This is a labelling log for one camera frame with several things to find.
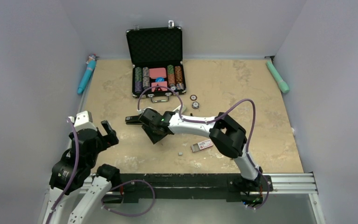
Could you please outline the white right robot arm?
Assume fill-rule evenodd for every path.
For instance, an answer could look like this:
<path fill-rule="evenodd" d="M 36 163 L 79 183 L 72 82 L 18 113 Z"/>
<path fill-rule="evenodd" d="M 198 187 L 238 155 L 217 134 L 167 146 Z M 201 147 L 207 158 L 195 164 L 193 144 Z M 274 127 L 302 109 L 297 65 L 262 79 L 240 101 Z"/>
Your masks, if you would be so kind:
<path fill-rule="evenodd" d="M 260 186 L 262 171 L 253 161 L 248 147 L 252 134 L 247 134 L 229 115 L 221 112 L 217 117 L 203 118 L 182 116 L 172 111 L 160 114 L 147 107 L 138 110 L 138 121 L 152 143 L 175 134 L 190 134 L 210 139 L 222 155 L 234 160 L 247 189 L 254 190 Z"/>

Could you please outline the black stapler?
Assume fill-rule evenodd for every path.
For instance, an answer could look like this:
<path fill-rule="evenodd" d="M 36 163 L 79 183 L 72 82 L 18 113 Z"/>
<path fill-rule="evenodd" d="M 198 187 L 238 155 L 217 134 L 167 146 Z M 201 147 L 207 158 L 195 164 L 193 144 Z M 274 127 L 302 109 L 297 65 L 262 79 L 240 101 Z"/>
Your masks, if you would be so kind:
<path fill-rule="evenodd" d="M 125 117 L 125 123 L 127 125 L 143 125 L 143 122 L 140 121 L 140 115 L 127 116 Z"/>

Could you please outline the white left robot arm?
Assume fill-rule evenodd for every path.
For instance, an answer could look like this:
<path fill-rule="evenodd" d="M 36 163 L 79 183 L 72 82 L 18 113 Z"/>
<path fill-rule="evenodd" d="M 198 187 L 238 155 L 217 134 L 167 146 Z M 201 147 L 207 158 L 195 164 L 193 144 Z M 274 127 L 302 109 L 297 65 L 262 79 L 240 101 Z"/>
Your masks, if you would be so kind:
<path fill-rule="evenodd" d="M 96 165 L 98 154 L 119 143 L 116 131 L 108 121 L 101 122 L 106 131 L 102 135 L 88 117 L 68 117 L 72 132 L 70 147 L 53 166 L 49 181 L 49 201 L 44 223 L 82 224 L 91 215 L 91 209 L 108 191 L 121 184 L 120 170 L 104 164 L 97 170 L 91 187 L 77 206 L 74 205 L 84 181 Z"/>

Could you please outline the red white staple box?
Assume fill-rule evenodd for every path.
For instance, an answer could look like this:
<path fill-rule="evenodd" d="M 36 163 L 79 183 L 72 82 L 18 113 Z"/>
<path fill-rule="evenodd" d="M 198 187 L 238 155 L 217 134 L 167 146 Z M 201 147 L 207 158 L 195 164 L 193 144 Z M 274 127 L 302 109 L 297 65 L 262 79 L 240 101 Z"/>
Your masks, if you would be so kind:
<path fill-rule="evenodd" d="M 213 146 L 213 142 L 210 139 L 198 142 L 196 144 L 191 145 L 191 151 L 193 153 L 202 151 L 204 149 L 208 149 Z"/>

